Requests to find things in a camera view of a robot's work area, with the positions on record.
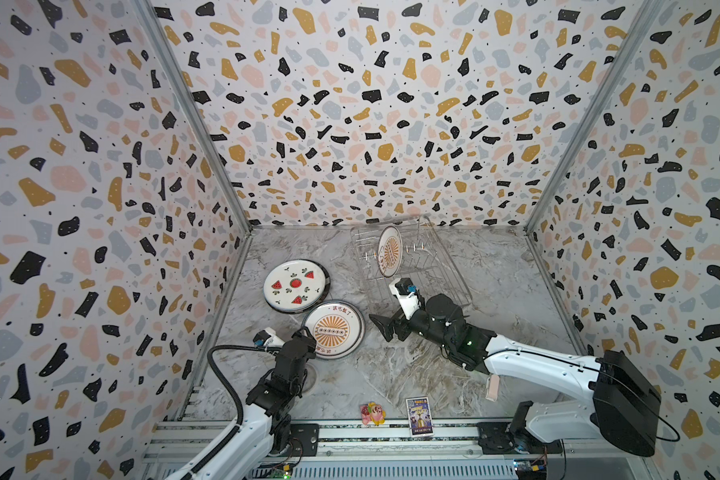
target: plate rim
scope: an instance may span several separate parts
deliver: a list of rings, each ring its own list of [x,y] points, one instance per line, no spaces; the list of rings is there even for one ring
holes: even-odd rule
[[[342,359],[342,358],[344,358],[345,356],[349,355],[350,353],[354,352],[357,348],[359,348],[359,347],[360,347],[360,344],[361,344],[362,341],[363,341],[363,339],[365,339],[365,317],[363,316],[363,314],[362,314],[362,312],[360,311],[359,308],[357,308],[356,306],[354,306],[354,305],[351,304],[350,302],[345,302],[344,300],[329,300],[329,301],[327,301],[327,302],[321,302],[321,303],[319,303],[319,304],[317,304],[317,305],[314,305],[314,306],[310,309],[310,311],[307,312],[306,315],[304,315],[304,320],[302,320],[302,328],[306,327],[307,319],[309,318],[309,316],[310,316],[315,310],[317,310],[317,308],[319,308],[319,307],[322,306],[322,305],[327,305],[327,304],[329,304],[329,303],[340,303],[340,304],[343,304],[343,305],[348,306],[349,308],[351,308],[351,309],[353,309],[355,312],[357,312],[358,318],[360,319],[360,334],[359,334],[359,336],[358,336],[358,339],[355,341],[355,343],[354,343],[351,347],[349,347],[349,349],[348,349],[346,352],[342,353],[341,355],[338,355],[338,356],[324,356],[324,355],[322,355],[322,354],[320,354],[320,353],[317,353],[317,351],[315,351],[315,354],[317,355],[317,359],[319,359],[319,360],[338,360],[338,359]]]
[[[271,304],[269,302],[269,300],[266,298],[266,294],[264,292],[266,291],[266,287],[267,287],[267,279],[269,278],[269,275],[271,275],[272,272],[274,272],[275,269],[278,268],[280,265],[285,265],[285,264],[288,264],[289,262],[298,262],[298,261],[310,262],[312,264],[316,264],[317,266],[319,266],[320,270],[322,270],[322,272],[323,272],[323,275],[326,276],[326,286],[323,287],[322,294],[320,295],[320,297],[317,298],[317,300],[315,300],[315,302],[310,303],[309,305],[305,306],[304,308],[301,308],[298,310],[281,310],[281,309],[277,308],[276,306],[274,306],[273,304]],[[275,312],[285,313],[287,315],[297,315],[299,313],[307,312],[308,310],[316,307],[317,305],[324,303],[326,297],[328,296],[328,292],[330,291],[330,289],[331,289],[331,276],[328,274],[328,271],[322,264],[315,262],[314,260],[310,260],[308,258],[294,258],[292,260],[286,260],[285,262],[277,264],[277,266],[275,266],[275,268],[271,269],[269,271],[269,273],[266,274],[266,276],[264,277],[264,284],[262,285],[261,292],[262,292],[262,295],[264,296],[264,301],[266,302],[266,304],[269,305],[272,308],[272,310],[274,310]]]
[[[381,248],[381,246],[382,246],[382,238],[384,237],[384,234],[386,233],[386,231],[389,230],[390,228],[392,228],[392,229],[394,230],[394,232],[397,234],[397,237],[398,237],[398,240],[399,240],[399,243],[400,243],[400,258],[399,258],[399,260],[398,260],[398,266],[397,266],[397,268],[394,269],[394,272],[392,272],[391,274],[387,275],[387,274],[385,274],[385,273],[382,271],[382,265],[378,262],[378,258],[381,258],[380,253],[381,253],[381,250],[382,250],[382,248]],[[385,278],[392,278],[392,277],[394,277],[394,274],[396,274],[396,273],[398,272],[398,270],[400,270],[400,265],[401,265],[402,262],[403,262],[403,252],[402,252],[402,248],[403,248],[403,236],[400,235],[400,230],[398,230],[398,228],[397,228],[395,225],[390,225],[390,226],[387,226],[386,228],[384,228],[384,230],[382,230],[382,234],[378,236],[378,245],[376,245],[376,254],[378,255],[378,258],[376,259],[376,265],[378,266],[378,271],[379,271],[379,273],[381,273]]]

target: terrazzo wall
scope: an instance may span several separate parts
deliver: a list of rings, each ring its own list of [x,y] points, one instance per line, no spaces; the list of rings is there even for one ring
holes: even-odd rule
[[[0,2],[0,480],[133,478],[240,245],[126,2]]]
[[[252,224],[524,224],[642,0],[155,0]]]
[[[587,349],[662,391],[664,478],[720,479],[720,2],[666,2],[556,194],[533,236]]]

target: plate in dish rack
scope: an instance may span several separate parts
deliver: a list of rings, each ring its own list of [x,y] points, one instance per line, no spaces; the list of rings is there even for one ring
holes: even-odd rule
[[[346,302],[317,305],[304,320],[317,341],[315,353],[324,360],[340,359],[354,352],[365,334],[362,314]]]
[[[402,238],[397,228],[388,226],[378,239],[378,269],[384,276],[393,276],[402,260]]]
[[[330,288],[331,277],[322,265],[290,260],[269,272],[264,280],[264,299],[278,312],[301,313],[322,302]]]

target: wire dish rack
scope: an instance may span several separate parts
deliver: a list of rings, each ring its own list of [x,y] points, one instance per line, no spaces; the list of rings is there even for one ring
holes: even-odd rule
[[[402,259],[397,273],[387,278],[378,268],[378,240],[390,225],[400,232]],[[351,232],[370,312],[391,316],[400,308],[389,291],[399,276],[410,277],[425,299],[444,293],[462,308],[472,303],[467,283],[426,216],[355,226]]]

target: marble countertop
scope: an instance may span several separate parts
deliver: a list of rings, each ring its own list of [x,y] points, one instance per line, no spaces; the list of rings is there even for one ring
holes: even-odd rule
[[[414,396],[428,396],[432,415],[439,418],[502,417],[512,416],[521,401],[557,398],[553,390],[502,377],[499,398],[491,402],[484,398],[486,375],[466,372],[443,359],[436,345],[418,336],[386,343],[367,318],[373,310],[363,293],[349,229],[254,232],[217,345],[250,345],[267,326],[287,339],[301,325],[305,314],[275,312],[262,294],[266,275],[286,260],[306,258],[323,264],[332,281],[326,300],[349,302],[365,316],[365,338],[353,354],[309,362],[316,382],[296,401],[294,418],[358,418],[360,405],[367,402],[382,404],[389,418],[404,418],[405,399]],[[470,323],[520,342],[574,352],[524,237],[511,230],[447,227],[438,235],[471,290],[473,303],[464,309]],[[274,366],[273,357],[257,352],[218,352],[216,360],[241,398]],[[194,400],[195,411],[185,419],[230,420],[234,415],[231,398],[211,370]]]

